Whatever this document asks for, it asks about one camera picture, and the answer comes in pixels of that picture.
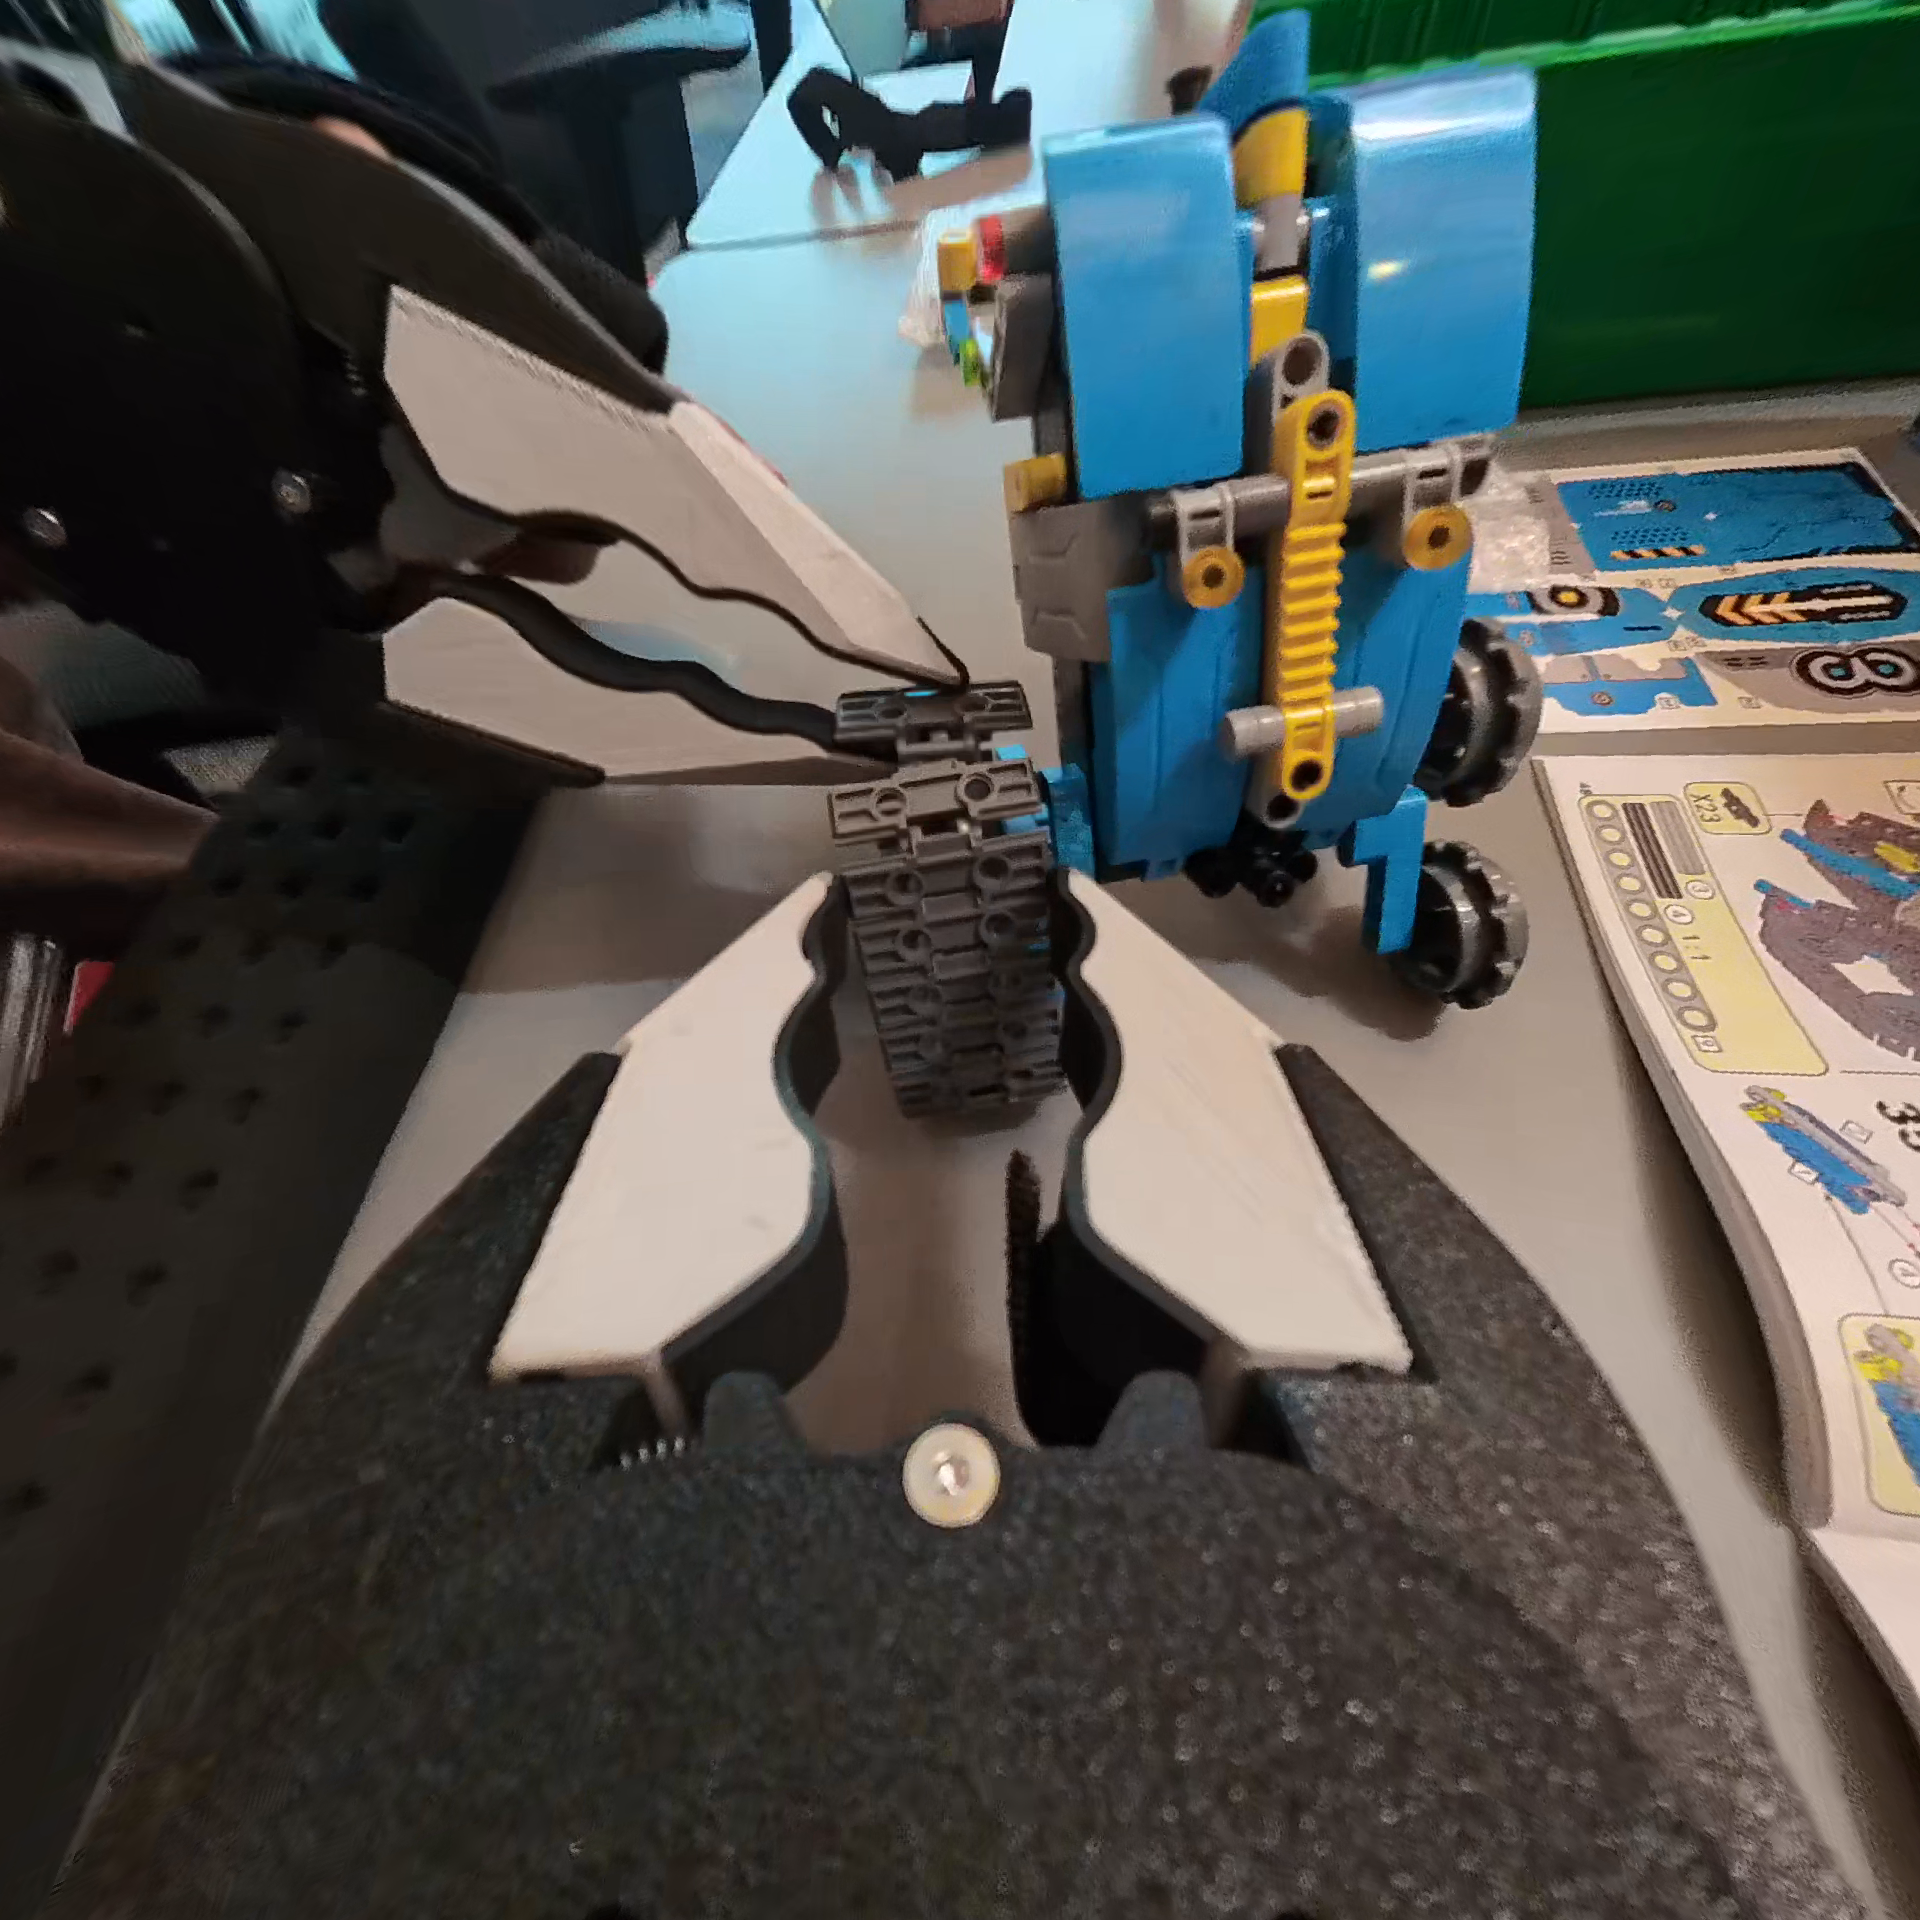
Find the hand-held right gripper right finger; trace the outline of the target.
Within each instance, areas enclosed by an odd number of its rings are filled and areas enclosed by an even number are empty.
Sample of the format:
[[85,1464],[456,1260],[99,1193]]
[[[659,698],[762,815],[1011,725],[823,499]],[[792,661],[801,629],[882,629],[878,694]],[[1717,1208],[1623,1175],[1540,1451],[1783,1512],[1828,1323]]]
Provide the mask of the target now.
[[1282,1040],[1059,872],[1067,1241],[1250,1372],[1410,1372],[1410,1333],[1282,1078]]

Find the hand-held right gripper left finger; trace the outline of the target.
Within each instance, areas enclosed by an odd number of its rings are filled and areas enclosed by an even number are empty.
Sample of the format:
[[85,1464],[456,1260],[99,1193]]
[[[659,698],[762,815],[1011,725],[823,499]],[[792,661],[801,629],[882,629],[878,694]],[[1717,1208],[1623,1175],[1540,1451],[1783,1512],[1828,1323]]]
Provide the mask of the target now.
[[847,1315],[817,1105],[847,905],[795,876],[618,1048],[495,1375],[801,1375]]

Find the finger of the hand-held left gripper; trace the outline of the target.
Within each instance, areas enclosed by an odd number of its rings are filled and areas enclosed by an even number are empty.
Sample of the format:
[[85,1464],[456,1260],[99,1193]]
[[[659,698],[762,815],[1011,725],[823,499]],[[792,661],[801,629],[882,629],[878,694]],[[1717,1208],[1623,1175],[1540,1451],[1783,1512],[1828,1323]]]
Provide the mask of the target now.
[[686,583],[787,611],[817,656],[964,677],[911,596],[700,396],[613,396],[402,286],[387,294],[383,371],[461,508],[613,531]]
[[469,580],[383,636],[387,702],[613,786],[829,786],[837,714],[719,667],[613,651],[540,591]]

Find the blue toy robot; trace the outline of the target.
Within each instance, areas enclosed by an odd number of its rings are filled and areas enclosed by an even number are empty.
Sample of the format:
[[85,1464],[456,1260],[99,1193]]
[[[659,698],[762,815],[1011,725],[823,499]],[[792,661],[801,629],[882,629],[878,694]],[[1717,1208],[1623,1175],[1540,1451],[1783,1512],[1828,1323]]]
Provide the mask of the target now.
[[1037,206],[939,235],[950,348],[1037,431],[1001,508],[1052,858],[1282,905],[1334,855],[1368,947],[1458,1008],[1525,954],[1429,813],[1540,738],[1531,656],[1473,618],[1531,174],[1531,71],[1306,88],[1306,11],[1269,11],[1173,116],[1047,136]]

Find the grey desk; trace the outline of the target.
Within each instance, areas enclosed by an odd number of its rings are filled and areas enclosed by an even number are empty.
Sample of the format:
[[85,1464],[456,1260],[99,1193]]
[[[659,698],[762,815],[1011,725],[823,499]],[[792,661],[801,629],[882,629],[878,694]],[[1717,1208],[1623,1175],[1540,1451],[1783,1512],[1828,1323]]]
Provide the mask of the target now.
[[[939,353],[900,336],[916,235],[708,251],[659,269],[673,379],[731,418],[979,677],[1037,687],[1001,563],[996,431]],[[1670,1477],[1766,1725],[1873,1915],[1912,1915],[1912,1738],[1792,1535],[1769,1356],[1664,1105],[1612,1022],[1531,778],[1437,837],[1483,846],[1525,905],[1522,983],[1429,1008],[1361,947],[1361,876],[1322,865],[1292,912],[1120,885],[1260,1022],[1315,1048],[1553,1291]],[[594,1048],[823,865],[823,790],[613,786],[540,807],[469,983],[328,1264],[293,1356],[413,1241],[469,1168]],[[1011,1400],[1001,1160],[1059,1178],[1074,1105],[1020,1121],[906,1121],[863,980],[837,999],[839,1078],[823,1133],[847,1221],[847,1329],[795,1387],[817,1445],[867,1451]]]

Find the black perforated pad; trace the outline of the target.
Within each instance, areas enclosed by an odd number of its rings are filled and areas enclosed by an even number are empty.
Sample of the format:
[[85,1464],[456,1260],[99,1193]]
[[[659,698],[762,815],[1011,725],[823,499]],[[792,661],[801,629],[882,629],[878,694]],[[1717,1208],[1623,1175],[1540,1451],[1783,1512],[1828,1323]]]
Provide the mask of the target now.
[[61,1875],[540,790],[509,748],[281,738],[6,1121],[6,1915]]

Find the instruction booklet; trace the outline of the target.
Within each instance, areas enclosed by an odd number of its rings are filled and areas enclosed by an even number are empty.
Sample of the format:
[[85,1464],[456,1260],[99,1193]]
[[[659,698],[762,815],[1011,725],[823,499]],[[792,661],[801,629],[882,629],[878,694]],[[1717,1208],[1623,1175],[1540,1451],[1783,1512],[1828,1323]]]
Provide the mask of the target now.
[[1920,1725],[1920,759],[1545,756],[1531,778],[1756,1308],[1793,1535]]

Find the neighbouring grey table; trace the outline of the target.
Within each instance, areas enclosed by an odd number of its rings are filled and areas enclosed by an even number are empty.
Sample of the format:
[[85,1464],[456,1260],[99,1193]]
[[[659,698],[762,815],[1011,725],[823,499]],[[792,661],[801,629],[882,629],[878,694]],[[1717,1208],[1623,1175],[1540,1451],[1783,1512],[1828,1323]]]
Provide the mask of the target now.
[[[1165,116],[1165,84],[1214,71],[1240,27],[1234,0],[1020,0],[996,84],[1029,88],[1037,136]],[[939,206],[1039,192],[1037,145],[930,157],[916,181],[882,181],[873,157],[823,168],[787,110],[801,71],[847,71],[900,110],[957,99],[972,84],[964,63],[878,71],[882,55],[906,55],[906,5],[792,5],[792,55],[689,211],[686,251],[878,235]]]

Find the blue sticker sheet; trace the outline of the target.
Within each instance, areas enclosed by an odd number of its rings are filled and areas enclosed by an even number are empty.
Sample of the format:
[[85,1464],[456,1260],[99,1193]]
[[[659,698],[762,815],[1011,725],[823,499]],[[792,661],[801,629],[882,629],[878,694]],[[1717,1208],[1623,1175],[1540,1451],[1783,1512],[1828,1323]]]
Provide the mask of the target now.
[[1540,738],[1894,732],[1920,712],[1920,517],[1864,447],[1540,469],[1477,493],[1473,618]]

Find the green plastic bin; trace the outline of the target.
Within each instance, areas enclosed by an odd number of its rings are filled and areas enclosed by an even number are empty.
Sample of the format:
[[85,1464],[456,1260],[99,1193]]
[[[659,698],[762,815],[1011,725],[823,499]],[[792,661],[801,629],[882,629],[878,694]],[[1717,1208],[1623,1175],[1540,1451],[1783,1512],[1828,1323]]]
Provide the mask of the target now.
[[1304,5],[1348,269],[1315,332],[1400,431],[1912,371],[1912,5]]

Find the black plastic bracket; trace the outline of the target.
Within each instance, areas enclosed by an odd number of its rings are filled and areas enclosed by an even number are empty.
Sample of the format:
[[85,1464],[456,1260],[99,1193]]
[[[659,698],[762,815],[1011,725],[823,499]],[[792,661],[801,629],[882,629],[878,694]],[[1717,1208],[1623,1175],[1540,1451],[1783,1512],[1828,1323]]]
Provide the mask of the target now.
[[878,174],[916,181],[920,157],[972,157],[972,148],[1014,148],[1037,129],[1037,94],[1011,88],[996,99],[939,99],[900,110],[847,73],[810,71],[787,110],[817,157],[817,168],[839,168],[847,157],[873,157]]

